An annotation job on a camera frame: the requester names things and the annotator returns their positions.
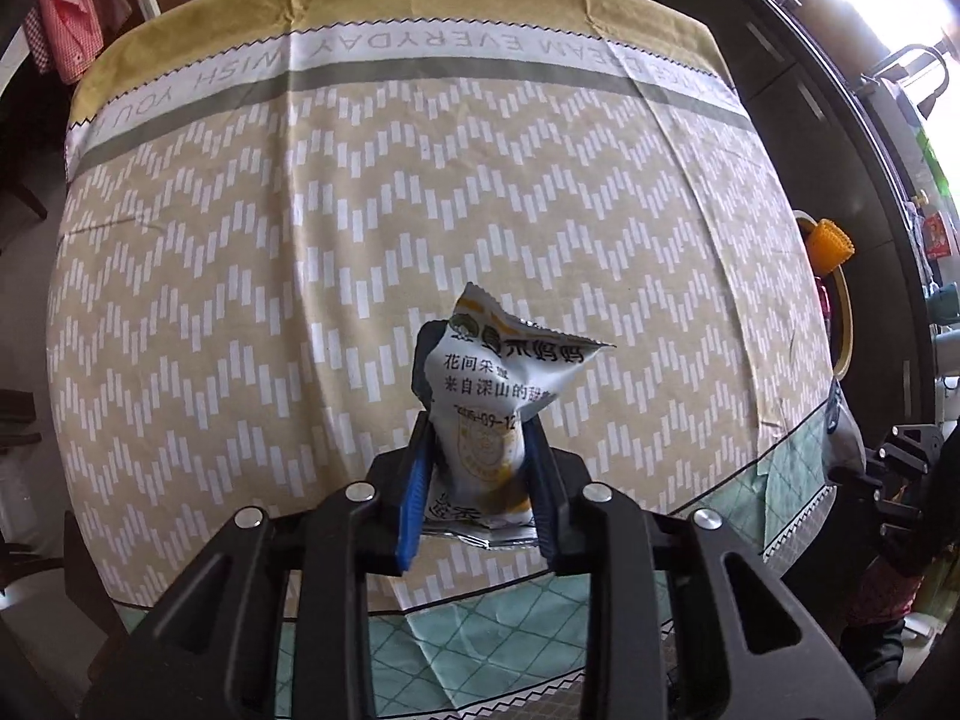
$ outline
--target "table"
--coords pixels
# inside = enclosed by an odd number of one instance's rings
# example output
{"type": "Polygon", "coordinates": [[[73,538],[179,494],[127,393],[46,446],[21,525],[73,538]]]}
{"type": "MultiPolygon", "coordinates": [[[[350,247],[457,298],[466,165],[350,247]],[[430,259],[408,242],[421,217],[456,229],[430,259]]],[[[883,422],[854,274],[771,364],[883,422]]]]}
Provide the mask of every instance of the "table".
{"type": "MultiPolygon", "coordinates": [[[[667,8],[198,0],[98,60],[66,155],[52,401],[127,608],[242,506],[307,509],[404,445],[416,332],[467,281],[616,344],[544,412],[595,478],[718,509],[779,571],[832,502],[800,234],[712,37],[667,8]]],[[[536,550],[425,539],[368,589],[380,714],[575,695],[587,581],[536,550]]]]}

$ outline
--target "blue gripper pad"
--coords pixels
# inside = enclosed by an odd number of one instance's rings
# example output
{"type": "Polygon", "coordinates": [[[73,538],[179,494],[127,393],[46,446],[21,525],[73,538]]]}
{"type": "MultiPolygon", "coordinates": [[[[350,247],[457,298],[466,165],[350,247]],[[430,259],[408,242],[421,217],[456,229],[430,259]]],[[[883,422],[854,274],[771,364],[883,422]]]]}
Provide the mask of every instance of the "blue gripper pad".
{"type": "Polygon", "coordinates": [[[424,511],[426,493],[430,488],[430,471],[433,464],[429,461],[430,443],[421,440],[407,448],[413,454],[409,481],[400,503],[400,516],[397,520],[397,567],[406,571],[416,557],[416,548],[424,529],[424,511]]]}
{"type": "Polygon", "coordinates": [[[551,480],[552,456],[546,442],[544,428],[535,416],[523,423],[523,473],[530,495],[530,506],[534,512],[536,542],[546,565],[553,568],[553,559],[557,554],[558,508],[555,485],[551,480]]]}

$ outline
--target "beige patterned tablecloth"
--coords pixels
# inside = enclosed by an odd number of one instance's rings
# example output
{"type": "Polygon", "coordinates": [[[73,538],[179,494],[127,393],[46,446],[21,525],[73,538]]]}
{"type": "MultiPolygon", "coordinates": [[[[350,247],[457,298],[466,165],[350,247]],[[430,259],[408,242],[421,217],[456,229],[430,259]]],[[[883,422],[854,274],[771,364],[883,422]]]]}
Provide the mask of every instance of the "beige patterned tablecloth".
{"type": "MultiPolygon", "coordinates": [[[[707,30],[649,1],[199,0],[118,41],[73,119],[51,388],[118,602],[236,509],[310,508],[404,445],[416,332],[467,281],[616,344],[544,425],[657,511],[827,394],[760,138],[707,30]]],[[[371,607],[543,568],[429,539],[371,607]]]]}

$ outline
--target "floor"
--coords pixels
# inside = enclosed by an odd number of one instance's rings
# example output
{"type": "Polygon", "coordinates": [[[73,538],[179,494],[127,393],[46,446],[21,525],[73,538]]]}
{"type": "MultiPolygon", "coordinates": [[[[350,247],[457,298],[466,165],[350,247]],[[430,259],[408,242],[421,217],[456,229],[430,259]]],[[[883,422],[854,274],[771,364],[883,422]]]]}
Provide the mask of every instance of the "floor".
{"type": "MultiPolygon", "coordinates": [[[[0,388],[32,391],[37,422],[28,429],[43,440],[0,456],[0,528],[7,541],[54,557],[62,554],[70,507],[46,378],[47,288],[66,195],[61,155],[32,155],[23,176],[49,217],[39,221],[0,193],[0,388]]],[[[66,597],[64,572],[18,581],[0,597],[0,617],[61,702],[75,709],[89,685],[86,668],[106,637],[66,597]]]]}

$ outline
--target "mustard yellow border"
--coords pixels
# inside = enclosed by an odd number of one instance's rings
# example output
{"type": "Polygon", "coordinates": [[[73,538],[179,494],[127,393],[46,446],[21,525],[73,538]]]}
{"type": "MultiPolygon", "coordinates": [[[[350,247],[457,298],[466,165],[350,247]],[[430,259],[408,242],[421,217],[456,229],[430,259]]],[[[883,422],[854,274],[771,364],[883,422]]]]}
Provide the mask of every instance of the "mustard yellow border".
{"type": "Polygon", "coordinates": [[[230,47],[337,22],[440,18],[519,22],[620,41],[733,85],[704,25],[650,0],[195,0],[131,30],[83,77],[71,122],[230,47]]]}

